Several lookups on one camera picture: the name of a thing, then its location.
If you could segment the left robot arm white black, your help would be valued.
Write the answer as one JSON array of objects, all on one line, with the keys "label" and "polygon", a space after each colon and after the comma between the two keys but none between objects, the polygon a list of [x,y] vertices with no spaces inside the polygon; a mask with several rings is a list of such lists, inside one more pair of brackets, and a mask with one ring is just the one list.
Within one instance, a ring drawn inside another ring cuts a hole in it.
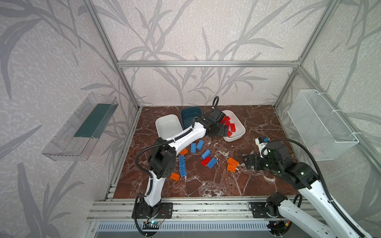
[{"label": "left robot arm white black", "polygon": [[147,211],[159,207],[164,182],[175,168],[176,157],[194,141],[209,137],[226,137],[228,128],[221,121],[226,115],[218,108],[219,97],[213,99],[212,108],[201,116],[194,117],[191,126],[168,139],[158,138],[153,146],[140,151],[135,157],[135,166],[149,176],[145,194],[137,198]]}]

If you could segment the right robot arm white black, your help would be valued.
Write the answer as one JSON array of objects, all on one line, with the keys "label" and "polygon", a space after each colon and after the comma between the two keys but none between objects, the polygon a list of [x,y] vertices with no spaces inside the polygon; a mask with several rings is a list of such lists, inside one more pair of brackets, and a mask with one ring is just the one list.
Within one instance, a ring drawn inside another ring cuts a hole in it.
[{"label": "right robot arm white black", "polygon": [[[300,147],[308,155],[313,166],[294,162],[284,142]],[[301,143],[291,139],[270,141],[262,136],[255,140],[259,154],[244,155],[247,169],[268,171],[284,180],[299,192],[297,197],[306,198],[322,216],[324,222],[303,211],[296,202],[280,192],[266,201],[266,213],[272,218],[285,218],[313,238],[370,238],[366,232],[336,201],[325,183],[321,170],[312,153]]]}]

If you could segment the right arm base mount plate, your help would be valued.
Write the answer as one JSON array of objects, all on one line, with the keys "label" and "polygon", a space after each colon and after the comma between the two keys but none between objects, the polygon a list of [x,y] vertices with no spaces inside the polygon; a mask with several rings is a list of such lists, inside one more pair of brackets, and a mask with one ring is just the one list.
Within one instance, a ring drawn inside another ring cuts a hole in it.
[{"label": "right arm base mount plate", "polygon": [[249,202],[248,207],[253,218],[271,218],[267,213],[266,205],[266,202]]}]

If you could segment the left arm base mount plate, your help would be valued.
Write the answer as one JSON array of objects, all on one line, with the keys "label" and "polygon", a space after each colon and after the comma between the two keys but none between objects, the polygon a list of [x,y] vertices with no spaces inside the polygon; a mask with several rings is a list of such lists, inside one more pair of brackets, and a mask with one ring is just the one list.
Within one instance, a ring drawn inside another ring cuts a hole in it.
[{"label": "left arm base mount plate", "polygon": [[134,205],[132,212],[133,219],[160,218],[171,219],[173,213],[173,203],[160,202],[155,206],[149,206],[145,201]]}]

